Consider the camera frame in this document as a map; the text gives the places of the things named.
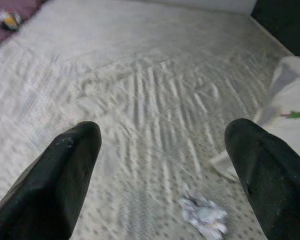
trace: maroon blanket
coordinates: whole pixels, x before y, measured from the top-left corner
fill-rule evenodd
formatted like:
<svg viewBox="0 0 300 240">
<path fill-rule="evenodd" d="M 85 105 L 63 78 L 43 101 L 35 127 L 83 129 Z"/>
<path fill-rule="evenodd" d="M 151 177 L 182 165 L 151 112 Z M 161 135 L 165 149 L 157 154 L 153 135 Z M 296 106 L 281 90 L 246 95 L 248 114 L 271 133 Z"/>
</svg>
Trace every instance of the maroon blanket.
<svg viewBox="0 0 300 240">
<path fill-rule="evenodd" d="M 22 21 L 28 20 L 34 15 L 46 0 L 0 0 L 0 12 L 2 10 L 15 11 Z M 0 24 L 0 42 L 7 39 L 13 32 L 4 30 Z"/>
</svg>

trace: green design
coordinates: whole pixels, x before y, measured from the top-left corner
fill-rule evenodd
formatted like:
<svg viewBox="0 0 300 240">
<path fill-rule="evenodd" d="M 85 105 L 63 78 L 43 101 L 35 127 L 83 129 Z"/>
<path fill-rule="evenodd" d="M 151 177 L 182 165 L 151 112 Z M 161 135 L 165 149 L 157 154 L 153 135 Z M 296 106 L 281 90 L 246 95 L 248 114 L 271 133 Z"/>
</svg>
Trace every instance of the green design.
<svg viewBox="0 0 300 240">
<path fill-rule="evenodd" d="M 300 119 L 300 111 L 291 111 L 287 116 L 288 119 Z"/>
</svg>

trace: black wall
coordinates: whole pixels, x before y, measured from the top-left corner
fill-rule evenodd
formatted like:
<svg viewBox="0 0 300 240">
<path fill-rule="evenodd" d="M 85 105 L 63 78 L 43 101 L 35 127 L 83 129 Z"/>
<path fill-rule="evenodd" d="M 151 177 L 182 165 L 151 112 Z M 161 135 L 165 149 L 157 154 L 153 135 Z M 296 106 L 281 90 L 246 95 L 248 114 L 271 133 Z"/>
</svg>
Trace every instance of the black wall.
<svg viewBox="0 0 300 240">
<path fill-rule="evenodd" d="M 300 0 L 258 0 L 252 17 L 300 56 Z"/>
</svg>

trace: white wall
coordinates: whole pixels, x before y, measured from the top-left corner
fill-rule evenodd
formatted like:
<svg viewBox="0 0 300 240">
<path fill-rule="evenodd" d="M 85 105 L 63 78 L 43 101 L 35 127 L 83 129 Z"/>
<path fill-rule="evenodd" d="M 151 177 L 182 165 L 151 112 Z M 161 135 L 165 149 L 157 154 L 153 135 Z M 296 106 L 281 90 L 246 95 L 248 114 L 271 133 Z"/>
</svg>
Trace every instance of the white wall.
<svg viewBox="0 0 300 240">
<path fill-rule="evenodd" d="M 257 0 L 153 0 L 158 3 L 169 3 L 181 6 L 221 10 L 250 15 Z"/>
</svg>

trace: crumpled paper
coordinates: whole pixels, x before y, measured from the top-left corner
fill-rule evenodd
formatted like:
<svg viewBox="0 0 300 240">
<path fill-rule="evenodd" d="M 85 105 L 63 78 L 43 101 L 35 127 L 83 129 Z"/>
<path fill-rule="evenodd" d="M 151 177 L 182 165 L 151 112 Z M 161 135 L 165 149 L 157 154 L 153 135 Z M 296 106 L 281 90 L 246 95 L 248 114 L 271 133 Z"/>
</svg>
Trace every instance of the crumpled paper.
<svg viewBox="0 0 300 240">
<path fill-rule="evenodd" d="M 184 196 L 179 201 L 183 219 L 192 224 L 206 240 L 222 240 L 228 228 L 225 225 L 228 213 L 199 192 L 190 193 L 184 187 Z"/>
</svg>

